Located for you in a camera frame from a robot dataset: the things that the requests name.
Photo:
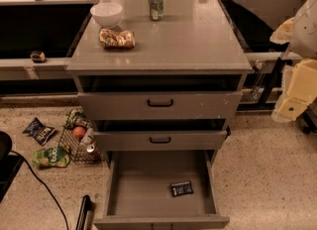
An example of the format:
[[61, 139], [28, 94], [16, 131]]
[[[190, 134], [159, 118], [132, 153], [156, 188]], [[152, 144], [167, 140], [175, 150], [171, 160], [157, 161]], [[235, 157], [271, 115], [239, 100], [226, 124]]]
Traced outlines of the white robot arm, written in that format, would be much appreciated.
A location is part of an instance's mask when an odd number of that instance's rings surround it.
[[279, 45], [288, 43], [285, 56], [290, 52], [301, 56], [295, 67], [284, 68], [282, 94], [271, 114], [276, 122], [295, 121], [317, 98], [317, 0], [307, 0], [269, 40]]

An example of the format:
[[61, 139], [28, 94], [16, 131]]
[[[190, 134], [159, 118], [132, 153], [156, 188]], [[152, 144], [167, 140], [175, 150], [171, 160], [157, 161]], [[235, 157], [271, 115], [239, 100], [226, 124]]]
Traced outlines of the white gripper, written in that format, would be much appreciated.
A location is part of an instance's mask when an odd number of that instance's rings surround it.
[[[284, 21], [270, 36], [272, 43], [283, 45], [291, 41], [294, 18]], [[317, 60], [305, 58], [291, 72], [285, 95], [276, 113], [295, 120], [317, 98]]]

